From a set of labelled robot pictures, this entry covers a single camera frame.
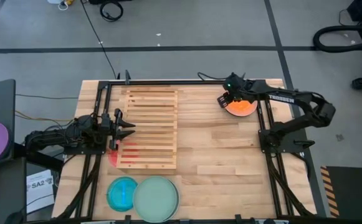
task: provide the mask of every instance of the orange dish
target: orange dish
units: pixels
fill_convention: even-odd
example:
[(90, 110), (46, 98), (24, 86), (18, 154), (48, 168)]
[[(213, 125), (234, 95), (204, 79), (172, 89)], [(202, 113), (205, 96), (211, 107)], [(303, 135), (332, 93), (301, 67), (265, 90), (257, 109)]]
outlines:
[(255, 109), (257, 109), (257, 101), (249, 103), (247, 100), (240, 102), (233, 101), (225, 107), (225, 110), (234, 116), (248, 116), (252, 114)]

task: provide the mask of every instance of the black table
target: black table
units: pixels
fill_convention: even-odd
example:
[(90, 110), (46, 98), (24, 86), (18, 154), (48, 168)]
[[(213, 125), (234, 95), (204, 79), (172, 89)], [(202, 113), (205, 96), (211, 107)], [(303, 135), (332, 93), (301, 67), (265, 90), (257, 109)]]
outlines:
[[(14, 80), (0, 82), (0, 123), (11, 135), (10, 147), (14, 147), (14, 107), (16, 83)], [(26, 158), (0, 164), (0, 224), (13, 212), (26, 205)]]

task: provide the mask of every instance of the black vacuum hose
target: black vacuum hose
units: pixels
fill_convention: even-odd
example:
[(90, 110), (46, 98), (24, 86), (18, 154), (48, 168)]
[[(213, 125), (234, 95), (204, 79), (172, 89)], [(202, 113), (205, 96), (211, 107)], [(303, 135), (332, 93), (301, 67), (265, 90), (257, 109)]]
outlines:
[(313, 45), (324, 52), (329, 53), (341, 53), (341, 52), (349, 52), (353, 50), (362, 50), (362, 44), (355, 44), (351, 46), (325, 46), (320, 41), (319, 38), (322, 34), (334, 31), (342, 31), (342, 30), (352, 30), (352, 31), (362, 31), (362, 26), (331, 26), (320, 29), (313, 36)]

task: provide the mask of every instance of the white object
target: white object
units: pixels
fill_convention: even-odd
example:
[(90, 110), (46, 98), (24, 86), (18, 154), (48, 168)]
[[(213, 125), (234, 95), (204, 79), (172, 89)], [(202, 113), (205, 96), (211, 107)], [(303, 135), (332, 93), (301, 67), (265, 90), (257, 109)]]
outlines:
[(27, 204), (32, 202), (27, 206), (27, 214), (55, 203), (53, 183), (50, 170), (27, 176)]
[(66, 1), (62, 1), (57, 5), (60, 11), (66, 11), (69, 9), (69, 5), (66, 3)]
[(48, 0), (51, 4), (60, 4), (63, 0)]

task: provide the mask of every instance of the blue petri dish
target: blue petri dish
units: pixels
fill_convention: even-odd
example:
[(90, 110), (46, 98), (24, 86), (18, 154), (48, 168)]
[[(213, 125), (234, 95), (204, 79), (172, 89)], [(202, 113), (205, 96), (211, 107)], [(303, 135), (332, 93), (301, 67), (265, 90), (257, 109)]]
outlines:
[(131, 177), (115, 179), (107, 189), (107, 203), (118, 212), (133, 208), (133, 194), (138, 183)]

